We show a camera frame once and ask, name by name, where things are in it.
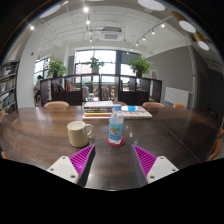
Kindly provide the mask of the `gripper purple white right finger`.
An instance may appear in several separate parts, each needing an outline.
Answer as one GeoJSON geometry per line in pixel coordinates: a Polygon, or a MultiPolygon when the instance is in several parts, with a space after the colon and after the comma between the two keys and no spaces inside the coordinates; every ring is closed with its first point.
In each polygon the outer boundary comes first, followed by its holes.
{"type": "Polygon", "coordinates": [[[178,171],[178,168],[165,156],[155,156],[137,145],[132,146],[131,153],[140,186],[178,171]]]}

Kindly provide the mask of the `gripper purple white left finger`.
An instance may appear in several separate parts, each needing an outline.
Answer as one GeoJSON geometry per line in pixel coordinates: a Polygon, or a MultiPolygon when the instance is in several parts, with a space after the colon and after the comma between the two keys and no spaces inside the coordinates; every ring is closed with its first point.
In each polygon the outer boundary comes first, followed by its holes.
{"type": "Polygon", "coordinates": [[[95,157],[95,145],[90,145],[72,156],[61,156],[47,171],[84,187],[95,157]]]}

